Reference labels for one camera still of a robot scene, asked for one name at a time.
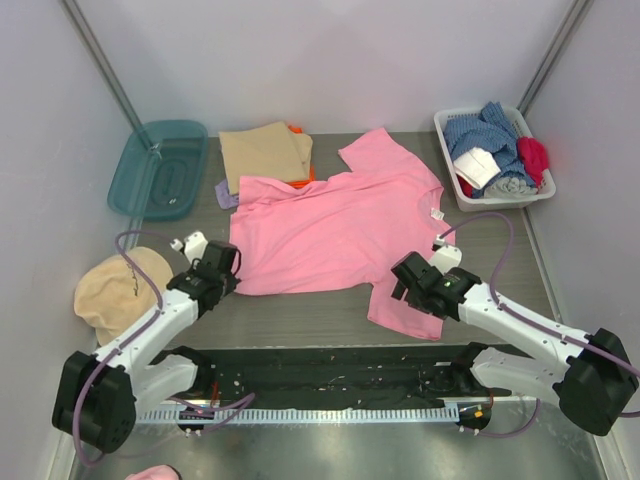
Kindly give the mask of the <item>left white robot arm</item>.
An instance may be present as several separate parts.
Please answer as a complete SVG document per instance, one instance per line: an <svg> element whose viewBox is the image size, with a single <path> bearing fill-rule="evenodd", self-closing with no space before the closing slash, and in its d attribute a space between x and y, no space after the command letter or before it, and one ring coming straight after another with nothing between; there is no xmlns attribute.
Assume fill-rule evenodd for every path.
<svg viewBox="0 0 640 480"><path fill-rule="evenodd" d="M51 422L75 446L111 454L139 416L172 396L200 399L212 389L211 360L189 347L166 346L236 289L242 254L199 231L171 246L187 259L188 269L165 290L153 286L152 306L123 334L91 354L74 352L62 367Z"/></svg>

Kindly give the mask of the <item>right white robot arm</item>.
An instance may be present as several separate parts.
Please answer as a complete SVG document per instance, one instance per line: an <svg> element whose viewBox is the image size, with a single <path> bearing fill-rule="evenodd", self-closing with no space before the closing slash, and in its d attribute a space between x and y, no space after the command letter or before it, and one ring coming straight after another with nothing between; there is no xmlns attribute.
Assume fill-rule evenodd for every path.
<svg viewBox="0 0 640 480"><path fill-rule="evenodd" d="M601 328L594 334L556 323L498 294L491 284L442 259L411 252L391 269L396 300L440 319L486 330L518 349L511 355L470 345L451 371L457 391L509 390L560 409L582 430L606 436L639 387L621 339Z"/></svg>

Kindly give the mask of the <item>orange t shirt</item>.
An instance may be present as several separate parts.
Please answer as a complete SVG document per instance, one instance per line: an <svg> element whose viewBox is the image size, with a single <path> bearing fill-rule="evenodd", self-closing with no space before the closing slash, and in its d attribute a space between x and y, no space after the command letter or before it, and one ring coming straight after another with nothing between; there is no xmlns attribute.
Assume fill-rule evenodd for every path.
<svg viewBox="0 0 640 480"><path fill-rule="evenodd" d="M307 177L305 179L288 182L288 185L296 189L301 189L316 179L315 170L311 163L313 140L304 132L301 127L289 125L288 129L292 132L293 135L300 136L300 139L298 139L298 143L303 152L303 167L307 173Z"/></svg>

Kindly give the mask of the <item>beige t shirt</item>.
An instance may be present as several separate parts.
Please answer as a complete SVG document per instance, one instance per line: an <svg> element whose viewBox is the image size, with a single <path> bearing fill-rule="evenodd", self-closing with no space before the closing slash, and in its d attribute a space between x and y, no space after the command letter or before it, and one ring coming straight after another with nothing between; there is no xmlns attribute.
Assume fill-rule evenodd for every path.
<svg viewBox="0 0 640 480"><path fill-rule="evenodd" d="M283 121L235 132L220 132L222 158L231 194L242 177L265 177L285 183L306 181L311 174L312 138L292 131Z"/></svg>

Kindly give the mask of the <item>lavender t shirt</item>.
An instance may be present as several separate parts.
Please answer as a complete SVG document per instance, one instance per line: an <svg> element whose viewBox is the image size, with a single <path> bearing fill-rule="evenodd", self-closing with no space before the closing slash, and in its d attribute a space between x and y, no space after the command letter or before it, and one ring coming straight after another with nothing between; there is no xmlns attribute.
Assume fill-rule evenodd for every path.
<svg viewBox="0 0 640 480"><path fill-rule="evenodd" d="M239 195L231 194L226 179L215 185L215 195L218 205L223 210L230 210L239 205Z"/></svg>

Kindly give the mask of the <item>pink t shirt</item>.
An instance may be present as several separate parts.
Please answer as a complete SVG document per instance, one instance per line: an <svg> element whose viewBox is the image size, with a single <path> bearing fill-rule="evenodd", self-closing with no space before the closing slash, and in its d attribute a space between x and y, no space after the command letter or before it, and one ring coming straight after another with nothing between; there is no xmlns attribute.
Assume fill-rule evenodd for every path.
<svg viewBox="0 0 640 480"><path fill-rule="evenodd" d="M392 267L410 252L430 258L447 224L433 216L444 188L383 129L339 155L347 171L294 189L244 177L230 218L241 253L237 293L248 296L372 287L367 317L401 334L437 340L443 322L395 300Z"/></svg>

